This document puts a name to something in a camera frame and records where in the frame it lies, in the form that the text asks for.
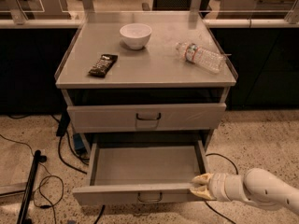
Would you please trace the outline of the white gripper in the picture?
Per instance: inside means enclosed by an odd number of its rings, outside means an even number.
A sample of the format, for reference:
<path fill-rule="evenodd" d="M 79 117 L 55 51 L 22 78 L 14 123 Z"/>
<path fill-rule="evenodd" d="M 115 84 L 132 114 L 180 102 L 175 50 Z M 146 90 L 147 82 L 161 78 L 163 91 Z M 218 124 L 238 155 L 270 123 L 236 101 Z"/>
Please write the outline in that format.
<path fill-rule="evenodd" d="M 206 173 L 192 179 L 193 184 L 206 185 L 190 188 L 190 192 L 205 200 L 217 200 L 220 202 L 245 201 L 243 176 L 229 175 L 225 173 Z"/>

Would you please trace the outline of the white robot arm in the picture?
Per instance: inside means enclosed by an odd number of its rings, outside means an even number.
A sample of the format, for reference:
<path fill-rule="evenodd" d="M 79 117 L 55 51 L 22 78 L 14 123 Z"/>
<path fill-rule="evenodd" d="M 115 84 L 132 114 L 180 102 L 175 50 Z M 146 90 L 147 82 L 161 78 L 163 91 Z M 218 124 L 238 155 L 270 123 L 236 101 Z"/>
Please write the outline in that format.
<path fill-rule="evenodd" d="M 260 168 L 244 175 L 206 173 L 192 180 L 193 195 L 209 201 L 239 201 L 264 210 L 285 207 L 299 215 L 299 189 Z"/>

